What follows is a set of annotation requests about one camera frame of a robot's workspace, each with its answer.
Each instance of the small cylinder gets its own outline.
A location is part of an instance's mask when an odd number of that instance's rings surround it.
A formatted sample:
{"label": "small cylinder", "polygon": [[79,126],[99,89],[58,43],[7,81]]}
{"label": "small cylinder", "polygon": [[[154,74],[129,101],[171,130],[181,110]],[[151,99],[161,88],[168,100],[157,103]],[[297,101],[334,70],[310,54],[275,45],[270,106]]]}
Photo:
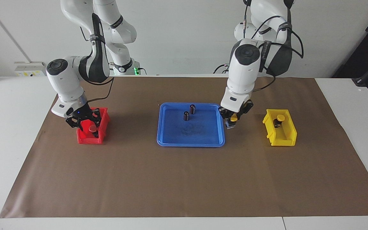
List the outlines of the small cylinder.
{"label": "small cylinder", "polygon": [[285,121],[285,116],[279,114],[278,116],[276,116],[276,119],[273,120],[273,125],[275,126],[275,128],[279,128],[282,125],[283,121]]}
{"label": "small cylinder", "polygon": [[190,114],[188,113],[188,111],[184,112],[184,121],[188,121],[190,119]]}
{"label": "small cylinder", "polygon": [[195,105],[190,105],[190,114],[194,114],[196,112],[196,106]]}
{"label": "small cylinder", "polygon": [[90,127],[89,127],[89,132],[91,132],[96,138],[99,137],[99,131],[97,130],[97,127],[96,125],[92,124]]}

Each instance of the table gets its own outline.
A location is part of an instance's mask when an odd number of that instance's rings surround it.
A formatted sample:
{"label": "table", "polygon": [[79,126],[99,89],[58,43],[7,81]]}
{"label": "table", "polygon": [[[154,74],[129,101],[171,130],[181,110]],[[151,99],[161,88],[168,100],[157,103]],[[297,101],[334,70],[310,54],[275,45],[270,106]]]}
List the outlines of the table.
{"label": "table", "polygon": [[[355,87],[347,79],[317,79],[336,118],[345,129],[360,159],[368,170],[368,90]],[[26,155],[55,97],[47,78],[0,78],[0,211]],[[368,223],[368,217],[320,217],[331,223]],[[317,225],[310,217],[267,218],[23,218],[0,219],[0,228],[32,229],[44,227],[68,229],[69,226],[127,229],[215,228],[215,229],[299,229],[304,224]]]}

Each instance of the black cylinder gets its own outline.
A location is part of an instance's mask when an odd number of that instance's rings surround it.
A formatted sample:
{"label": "black cylinder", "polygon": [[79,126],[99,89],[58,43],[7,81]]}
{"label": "black cylinder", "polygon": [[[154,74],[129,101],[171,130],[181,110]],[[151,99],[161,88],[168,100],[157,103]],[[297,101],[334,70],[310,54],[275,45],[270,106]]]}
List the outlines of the black cylinder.
{"label": "black cylinder", "polygon": [[190,119],[190,114],[188,113],[188,111],[184,112],[184,121],[188,121]]}
{"label": "black cylinder", "polygon": [[190,114],[194,114],[196,112],[196,106],[195,105],[190,105]]}

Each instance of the brown table covering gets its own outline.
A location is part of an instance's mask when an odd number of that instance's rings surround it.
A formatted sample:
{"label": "brown table covering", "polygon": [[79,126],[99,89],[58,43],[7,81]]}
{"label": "brown table covering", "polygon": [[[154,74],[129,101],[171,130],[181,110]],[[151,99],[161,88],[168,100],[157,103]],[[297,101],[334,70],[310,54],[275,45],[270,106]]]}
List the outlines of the brown table covering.
{"label": "brown table covering", "polygon": [[[109,98],[91,103],[109,109],[101,146],[77,144],[76,129],[48,113],[0,218],[368,215],[368,172],[314,79],[281,78],[253,93],[255,106],[225,131],[223,147],[157,144],[162,103],[219,104],[225,86],[117,77]],[[83,87],[89,98],[108,91]],[[289,109],[295,147],[270,146],[266,109]]]}

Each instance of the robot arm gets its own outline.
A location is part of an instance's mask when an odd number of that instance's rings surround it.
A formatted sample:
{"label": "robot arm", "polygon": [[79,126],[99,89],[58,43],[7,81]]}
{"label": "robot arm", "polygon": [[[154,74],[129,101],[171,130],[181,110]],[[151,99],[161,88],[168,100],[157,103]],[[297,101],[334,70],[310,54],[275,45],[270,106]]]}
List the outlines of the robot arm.
{"label": "robot arm", "polygon": [[243,38],[243,23],[235,28],[234,35],[238,42],[231,52],[227,87],[219,108],[227,128],[235,127],[241,115],[253,106],[250,98],[255,80],[264,68],[267,74],[274,77],[289,69],[292,60],[290,8],[293,2],[252,0],[252,23],[247,24],[245,32],[249,38]]}
{"label": "robot arm", "polygon": [[114,42],[134,42],[136,30],[124,21],[114,0],[61,0],[60,6],[71,22],[88,30],[92,51],[88,56],[69,56],[53,60],[47,65],[48,79],[59,97],[51,110],[66,118],[71,127],[81,128],[80,122],[86,119],[99,126],[100,114],[90,109],[80,81],[102,83],[109,77],[106,48],[120,65],[126,67],[133,62],[127,48]]}

